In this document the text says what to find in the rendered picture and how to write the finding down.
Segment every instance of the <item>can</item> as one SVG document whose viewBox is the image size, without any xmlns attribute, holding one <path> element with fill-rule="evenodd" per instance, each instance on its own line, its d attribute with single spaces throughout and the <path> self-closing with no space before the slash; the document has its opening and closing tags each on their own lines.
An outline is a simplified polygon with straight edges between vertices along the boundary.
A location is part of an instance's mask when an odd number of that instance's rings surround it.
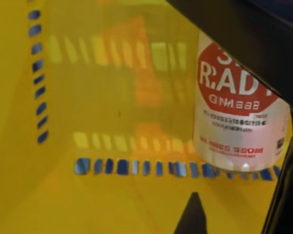
<svg viewBox="0 0 293 234">
<path fill-rule="evenodd" d="M 200 33 L 194 147 L 210 165 L 255 172 L 280 158 L 289 105 Z"/>
</svg>

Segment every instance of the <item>white can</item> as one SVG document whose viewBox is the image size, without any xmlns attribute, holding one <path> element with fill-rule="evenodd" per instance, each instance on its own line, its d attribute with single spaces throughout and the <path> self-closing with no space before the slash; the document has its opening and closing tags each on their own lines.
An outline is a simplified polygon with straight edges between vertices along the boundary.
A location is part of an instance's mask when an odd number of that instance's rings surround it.
<svg viewBox="0 0 293 234">
<path fill-rule="evenodd" d="M 194 145 L 212 166 L 268 168 L 281 156 L 290 107 L 200 33 Z"/>
</svg>

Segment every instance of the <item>yellow plastic sheet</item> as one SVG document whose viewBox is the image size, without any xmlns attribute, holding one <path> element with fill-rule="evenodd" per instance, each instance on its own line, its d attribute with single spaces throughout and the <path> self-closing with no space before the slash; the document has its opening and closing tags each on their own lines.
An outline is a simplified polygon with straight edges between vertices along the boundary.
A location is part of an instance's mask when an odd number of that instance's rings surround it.
<svg viewBox="0 0 293 234">
<path fill-rule="evenodd" d="M 192 192 L 208 233 L 260 233 L 274 171 L 208 178 L 194 152 L 197 45 L 163 0 L 0 0 L 0 234 L 171 234 Z M 74 173 L 79 158 L 86 175 Z M 186 175 L 169 173 L 176 161 Z"/>
</svg>

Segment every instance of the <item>black triangular object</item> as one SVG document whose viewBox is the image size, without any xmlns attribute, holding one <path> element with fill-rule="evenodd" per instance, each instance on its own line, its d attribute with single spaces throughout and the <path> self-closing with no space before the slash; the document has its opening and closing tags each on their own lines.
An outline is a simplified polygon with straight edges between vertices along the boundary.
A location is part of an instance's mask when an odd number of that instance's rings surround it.
<svg viewBox="0 0 293 234">
<path fill-rule="evenodd" d="M 174 234 L 206 234 L 206 216 L 198 193 L 192 193 Z"/>
</svg>

